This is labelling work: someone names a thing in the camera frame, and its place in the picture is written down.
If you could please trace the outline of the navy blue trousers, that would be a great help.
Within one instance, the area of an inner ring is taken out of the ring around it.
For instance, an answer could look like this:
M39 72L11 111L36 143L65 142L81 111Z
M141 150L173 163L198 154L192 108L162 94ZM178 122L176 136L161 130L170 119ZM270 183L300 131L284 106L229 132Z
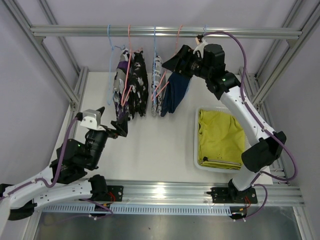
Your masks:
M164 117L167 113L173 114L181 103L189 88L190 79L173 72L166 86L162 101L160 116Z

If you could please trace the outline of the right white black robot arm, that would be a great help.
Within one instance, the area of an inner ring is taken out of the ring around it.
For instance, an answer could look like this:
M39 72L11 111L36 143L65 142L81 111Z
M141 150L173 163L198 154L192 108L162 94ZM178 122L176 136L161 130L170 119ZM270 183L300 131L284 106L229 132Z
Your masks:
M226 70L225 52L219 44L206 44L198 55L188 45L162 67L190 79L193 76L205 80L208 90L220 100L238 120L250 144L242 155L243 166L228 183L227 197L240 202L252 189L258 174L276 161L287 140L282 132L275 132L255 110L246 97L238 78Z

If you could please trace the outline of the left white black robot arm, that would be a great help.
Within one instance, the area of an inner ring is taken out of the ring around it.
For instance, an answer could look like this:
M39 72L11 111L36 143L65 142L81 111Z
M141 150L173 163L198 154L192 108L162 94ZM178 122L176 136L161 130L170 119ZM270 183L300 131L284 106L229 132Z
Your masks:
M109 205L122 200L123 190L108 186L104 176L96 174L83 180L88 171L98 169L107 140L128 135L128 113L107 127L101 124L104 110L78 112L66 129L55 160L21 183L0 185L1 220L22 220L50 204L69 200L106 201Z

